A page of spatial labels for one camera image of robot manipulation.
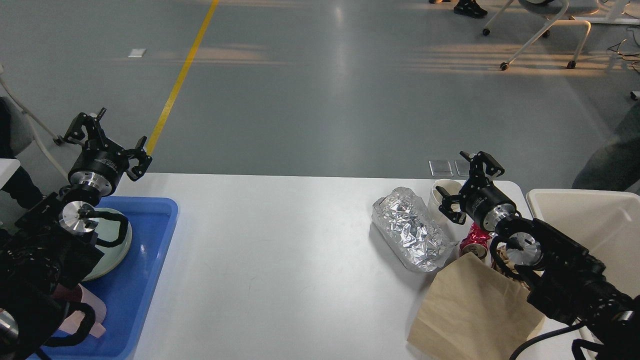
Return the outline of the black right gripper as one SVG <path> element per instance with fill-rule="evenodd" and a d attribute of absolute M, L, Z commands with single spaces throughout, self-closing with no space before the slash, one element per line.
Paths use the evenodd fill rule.
<path fill-rule="evenodd" d="M 505 168 L 487 152 L 461 151 L 460 155 L 470 166 L 468 180 L 462 185 L 462 194 L 449 194 L 444 187 L 436 186 L 442 196 L 438 210 L 451 223 L 464 225 L 468 215 L 482 230 L 493 232 L 500 221 L 517 212 L 515 203 L 493 185 Z M 453 205 L 462 210 L 454 210 Z"/>

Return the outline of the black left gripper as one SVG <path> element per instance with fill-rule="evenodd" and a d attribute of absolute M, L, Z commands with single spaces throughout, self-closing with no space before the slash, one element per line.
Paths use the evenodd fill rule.
<path fill-rule="evenodd" d="M 147 136 L 140 137 L 134 148 L 125 150 L 119 144 L 107 141 L 100 124 L 105 113 L 105 107 L 94 115 L 80 112 L 71 121 L 62 141 L 82 146 L 68 174 L 70 184 L 92 186 L 98 189 L 101 196 L 110 196 L 124 172 L 132 182 L 144 177 L 153 157 L 146 151 Z M 128 161 L 131 160 L 136 160 L 137 164 L 128 167 Z"/>

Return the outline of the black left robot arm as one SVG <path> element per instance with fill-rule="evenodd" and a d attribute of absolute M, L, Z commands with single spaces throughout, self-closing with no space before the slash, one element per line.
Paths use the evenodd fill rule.
<path fill-rule="evenodd" d="M 144 176 L 153 158 L 147 137 L 125 149 L 101 127 L 106 109 L 80 112 L 64 141 L 81 146 L 68 173 L 68 187 L 51 193 L 17 222 L 18 231 L 1 237 L 1 358 L 25 360 L 48 356 L 42 347 L 71 347 L 90 334 L 98 312 L 80 300 L 55 296 L 72 290 L 105 255 L 125 242 L 130 221 L 123 214 L 97 210 L 114 194 L 126 174 Z"/>

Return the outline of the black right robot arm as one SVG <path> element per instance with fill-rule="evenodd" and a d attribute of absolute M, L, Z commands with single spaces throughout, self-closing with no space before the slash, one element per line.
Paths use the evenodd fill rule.
<path fill-rule="evenodd" d="M 530 305 L 565 328 L 537 335 L 510 355 L 512 360 L 543 340 L 588 328 L 597 342 L 576 338 L 571 352 L 584 360 L 585 350 L 597 360 L 639 358 L 639 298 L 616 289 L 604 275 L 606 265 L 589 250 L 541 219 L 524 218 L 516 204 L 493 180 L 505 169 L 486 152 L 461 152 L 469 163 L 469 178 L 456 194 L 443 187 L 439 212 L 456 224 L 467 217 L 493 233 L 489 252 L 498 268 L 523 281 Z"/>

